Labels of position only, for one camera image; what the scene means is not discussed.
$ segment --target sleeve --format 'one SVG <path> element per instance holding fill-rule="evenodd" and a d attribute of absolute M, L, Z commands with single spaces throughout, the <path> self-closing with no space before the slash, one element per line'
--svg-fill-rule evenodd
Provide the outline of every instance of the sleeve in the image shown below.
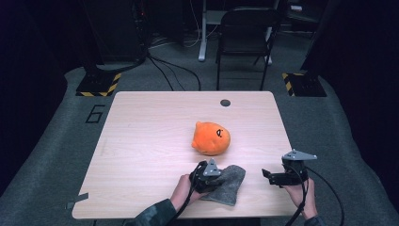
<path fill-rule="evenodd" d="M 170 199 L 158 202 L 129 222 L 124 226 L 164 226 L 176 215 L 176 210 L 170 202 Z"/>
<path fill-rule="evenodd" d="M 304 226 L 326 226 L 322 217 L 314 216 L 313 218 L 309 218 L 305 221 Z"/>

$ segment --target gray cloth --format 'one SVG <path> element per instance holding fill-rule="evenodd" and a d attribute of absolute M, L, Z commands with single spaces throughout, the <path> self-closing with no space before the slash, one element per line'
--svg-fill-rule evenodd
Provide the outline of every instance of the gray cloth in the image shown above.
<path fill-rule="evenodd" d="M 222 170 L 221 176 L 216 179 L 222 185 L 201 199 L 235 206 L 238 188 L 240 188 L 245 176 L 246 171 L 238 166 L 226 167 Z"/>

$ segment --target gray carpet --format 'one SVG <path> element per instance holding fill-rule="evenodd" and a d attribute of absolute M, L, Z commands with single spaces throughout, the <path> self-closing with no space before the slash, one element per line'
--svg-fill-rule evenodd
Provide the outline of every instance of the gray carpet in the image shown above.
<path fill-rule="evenodd" d="M 198 62 L 200 44 L 184 48 L 177 44 L 154 47 L 155 57 L 194 71 L 202 90 L 215 90 L 215 40 L 208 41 L 205 62 Z M 272 91 L 277 100 L 292 147 L 319 159 L 307 166 L 323 175 L 339 194 L 345 212 L 345 225 L 399 225 L 382 184 L 362 161 L 350 127 L 335 96 L 323 80 L 326 98 L 290 97 L 282 73 L 300 73 L 310 40 L 297 35 L 279 33 L 273 50 L 264 90 Z M 234 60 L 222 68 L 222 90 L 258 90 L 263 65 L 251 67 L 253 59 Z M 121 65 L 107 65 L 117 68 Z M 163 67 L 171 86 L 183 90 L 170 69 Z M 173 68 L 185 90 L 198 90 L 191 74 Z M 40 142 L 21 167 L 0 199 L 0 225 L 91 225 L 90 220 L 75 220 L 65 204 L 73 200 L 83 183 L 90 159 L 100 136 L 106 114 L 112 104 L 110 97 L 77 97 L 75 89 L 84 77 L 83 69 L 65 74 L 68 90 Z M 142 65 L 122 74 L 116 91 L 170 90 L 163 75 L 146 60 Z M 85 123 L 94 105 L 104 111 L 99 123 Z M 319 214 L 327 225 L 338 225 L 339 204 L 329 188 L 314 174 Z M 262 225 L 284 225 L 288 218 L 262 218 Z M 101 219 L 97 225 L 121 225 L 123 219 Z M 303 225 L 299 217 L 295 225 Z"/>

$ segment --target human hand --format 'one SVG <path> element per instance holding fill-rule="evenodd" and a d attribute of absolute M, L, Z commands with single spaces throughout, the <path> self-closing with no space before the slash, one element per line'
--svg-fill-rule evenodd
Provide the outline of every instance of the human hand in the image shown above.
<path fill-rule="evenodd" d="M 314 198 L 314 181 L 309 178 L 304 182 L 305 188 L 308 187 L 308 194 L 306 195 L 306 203 L 303 207 L 302 216 L 304 219 L 313 218 L 317 215 L 316 210 L 316 201 Z M 288 194 L 290 194 L 291 200 L 294 205 L 298 207 L 303 200 L 303 190 L 302 185 L 298 186 L 284 186 L 285 190 L 287 190 Z"/>
<path fill-rule="evenodd" d="M 170 197 L 170 201 L 172 202 L 173 206 L 176 209 L 176 212 L 179 212 L 179 210 L 182 208 L 185 199 L 188 196 L 188 192 L 190 191 L 190 186 L 191 186 L 191 182 L 190 182 L 190 175 L 186 174 L 186 175 L 182 175 L 180 177 L 179 183 L 176 185 L 172 196 Z M 199 194 L 197 191 L 194 191 L 193 194 L 190 197 L 190 203 L 198 200 L 200 197 L 206 195 L 207 193 L 202 193 Z"/>

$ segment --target stuffed toy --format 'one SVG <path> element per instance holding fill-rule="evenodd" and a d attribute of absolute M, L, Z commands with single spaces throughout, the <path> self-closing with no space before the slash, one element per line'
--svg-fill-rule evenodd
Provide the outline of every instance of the stuffed toy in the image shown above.
<path fill-rule="evenodd" d="M 191 146 L 206 155 L 217 155 L 226 152 L 230 145 L 230 133 L 223 126 L 213 122 L 196 123 Z"/>

